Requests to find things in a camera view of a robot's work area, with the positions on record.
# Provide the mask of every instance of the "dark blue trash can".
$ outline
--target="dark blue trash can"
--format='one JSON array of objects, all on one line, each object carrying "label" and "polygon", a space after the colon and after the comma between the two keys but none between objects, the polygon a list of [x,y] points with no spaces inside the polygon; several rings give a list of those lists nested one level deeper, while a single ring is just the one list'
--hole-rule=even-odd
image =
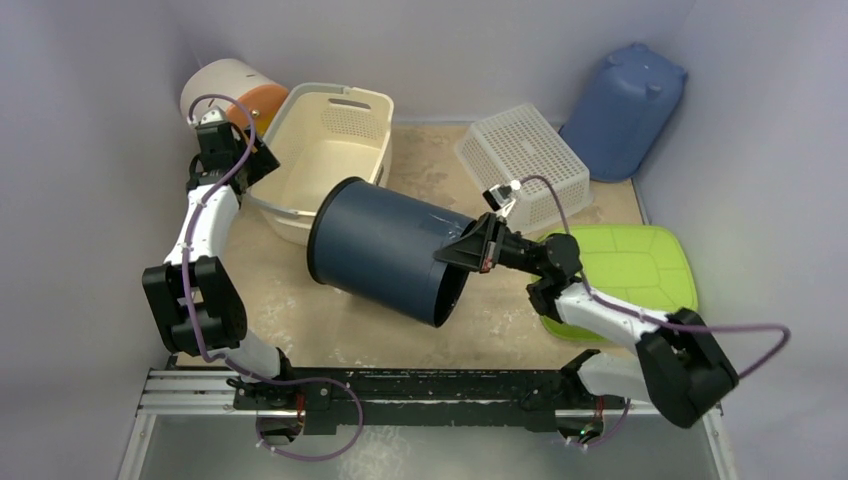
[{"label": "dark blue trash can", "polygon": [[306,261],[316,282],[440,327],[468,273],[433,259],[473,219],[372,185],[338,184],[321,204]]},{"label": "dark blue trash can", "polygon": [[632,177],[671,116],[686,70],[646,45],[610,54],[560,129],[593,180]]}]

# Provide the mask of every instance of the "gray wall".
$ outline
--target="gray wall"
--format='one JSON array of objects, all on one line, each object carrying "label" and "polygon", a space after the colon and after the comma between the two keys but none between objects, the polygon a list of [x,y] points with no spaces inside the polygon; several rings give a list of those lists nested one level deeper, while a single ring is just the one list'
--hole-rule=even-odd
[{"label": "gray wall", "polygon": [[594,63],[668,42],[694,0],[168,0],[204,63],[235,56],[289,87],[390,95],[400,121],[523,102],[561,121]]},{"label": "gray wall", "polygon": [[158,0],[12,0],[0,64],[0,478],[114,478],[166,358],[140,278],[179,232],[197,63]]},{"label": "gray wall", "polygon": [[[670,55],[684,103],[639,177],[711,323],[788,323],[727,400],[742,478],[845,478],[848,3],[699,1]],[[720,339],[738,365],[773,341]]]}]

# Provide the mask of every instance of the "white plastic basket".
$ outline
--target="white plastic basket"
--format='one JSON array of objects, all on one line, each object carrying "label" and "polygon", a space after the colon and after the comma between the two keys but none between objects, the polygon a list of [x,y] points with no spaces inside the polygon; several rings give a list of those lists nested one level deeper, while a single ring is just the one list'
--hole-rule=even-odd
[{"label": "white plastic basket", "polygon": [[[566,215],[592,203],[589,169],[532,104],[472,123],[456,154],[480,190],[536,174],[550,180]],[[507,219],[513,231],[525,233],[558,221],[553,197],[538,181],[521,186]]]},{"label": "white plastic basket", "polygon": [[306,245],[315,212],[339,182],[384,186],[391,166],[394,103],[381,93],[304,83],[289,94],[264,137],[280,167],[248,199],[282,238]]}]

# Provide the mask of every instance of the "beige table surface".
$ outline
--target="beige table surface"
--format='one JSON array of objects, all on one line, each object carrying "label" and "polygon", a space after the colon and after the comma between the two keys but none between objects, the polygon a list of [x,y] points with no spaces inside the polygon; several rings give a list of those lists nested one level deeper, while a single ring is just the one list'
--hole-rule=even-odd
[{"label": "beige table surface", "polygon": [[[473,218],[487,211],[453,152],[466,128],[396,126],[388,187]],[[629,181],[593,183],[592,191],[594,203],[569,218],[572,224],[642,223]],[[306,269],[306,248],[277,237],[247,203],[230,229],[223,261],[250,328],[295,366],[560,368],[596,345],[551,336],[527,300],[529,276],[505,268],[471,274],[438,329],[316,284]],[[198,361],[183,355],[178,365]]]}]

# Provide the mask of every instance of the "green tray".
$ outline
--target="green tray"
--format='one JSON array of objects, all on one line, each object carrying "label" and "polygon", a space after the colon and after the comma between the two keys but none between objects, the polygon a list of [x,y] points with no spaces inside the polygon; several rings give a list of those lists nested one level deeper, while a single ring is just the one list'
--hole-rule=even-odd
[{"label": "green tray", "polygon": [[[553,233],[564,230],[548,232],[541,239]],[[650,225],[579,225],[571,228],[571,234],[580,245],[580,261],[592,288],[653,310],[698,309],[695,281],[686,255],[668,230]],[[544,316],[541,319],[555,337],[605,341],[583,328]]]}]

